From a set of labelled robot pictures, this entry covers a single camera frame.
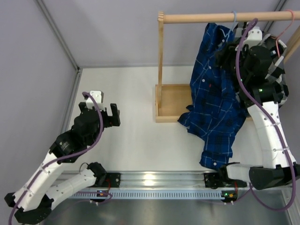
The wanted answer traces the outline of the blue plaid shirt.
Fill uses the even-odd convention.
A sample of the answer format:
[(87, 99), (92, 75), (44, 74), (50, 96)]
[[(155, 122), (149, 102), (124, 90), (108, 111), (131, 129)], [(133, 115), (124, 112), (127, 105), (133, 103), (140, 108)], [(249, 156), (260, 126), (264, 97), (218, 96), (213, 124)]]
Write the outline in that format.
[(204, 141), (200, 165), (218, 170), (233, 156), (232, 145), (246, 112), (236, 98), (232, 74), (216, 65), (216, 52), (234, 39), (225, 26), (208, 23), (190, 79), (192, 104), (178, 122)]

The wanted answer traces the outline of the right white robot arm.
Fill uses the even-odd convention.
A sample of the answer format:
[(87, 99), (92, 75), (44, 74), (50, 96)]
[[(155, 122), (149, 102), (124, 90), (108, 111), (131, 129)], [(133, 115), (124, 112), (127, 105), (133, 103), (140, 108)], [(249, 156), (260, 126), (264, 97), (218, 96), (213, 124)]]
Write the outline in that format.
[(284, 47), (276, 48), (272, 43), (240, 48), (234, 42), (216, 53), (216, 65), (232, 73), (240, 103), (254, 122), (262, 150), (262, 165), (221, 166), (218, 181), (223, 186), (241, 180), (262, 190), (290, 185), (300, 178), (300, 165), (289, 150), (278, 112), (289, 94), (284, 53)]

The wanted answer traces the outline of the blue wire hanger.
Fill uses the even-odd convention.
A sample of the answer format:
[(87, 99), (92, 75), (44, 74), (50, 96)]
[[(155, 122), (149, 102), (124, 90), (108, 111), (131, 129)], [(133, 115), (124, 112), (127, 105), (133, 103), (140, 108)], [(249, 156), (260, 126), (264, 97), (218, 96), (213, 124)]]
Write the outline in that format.
[(223, 29), (221, 29), (221, 32), (223, 34), (223, 39), (222, 39), (222, 43), (225, 43), (228, 41), (230, 35), (233, 33), (233, 29), (236, 25), (236, 22), (237, 22), (237, 12), (234, 10), (232, 11), (232, 13), (234, 14), (234, 20), (233, 20), (233, 23), (232, 23), (232, 27), (229, 29), (229, 31), (227, 33), (225, 33), (225, 31)]

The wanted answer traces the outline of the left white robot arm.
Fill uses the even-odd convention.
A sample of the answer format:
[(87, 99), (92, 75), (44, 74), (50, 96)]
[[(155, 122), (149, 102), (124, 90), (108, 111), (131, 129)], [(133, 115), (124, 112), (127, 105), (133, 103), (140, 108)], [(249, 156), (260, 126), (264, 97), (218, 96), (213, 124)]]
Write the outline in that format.
[(36, 225), (76, 192), (105, 184), (107, 172), (99, 162), (89, 163), (74, 177), (54, 184), (88, 148), (95, 146), (105, 128), (120, 126), (120, 111), (115, 103), (110, 104), (111, 115), (106, 110), (88, 108), (85, 102), (79, 108), (81, 113), (71, 129), (56, 138), (32, 177), (18, 191), (6, 194), (5, 202), (13, 209), (10, 218), (18, 223)]

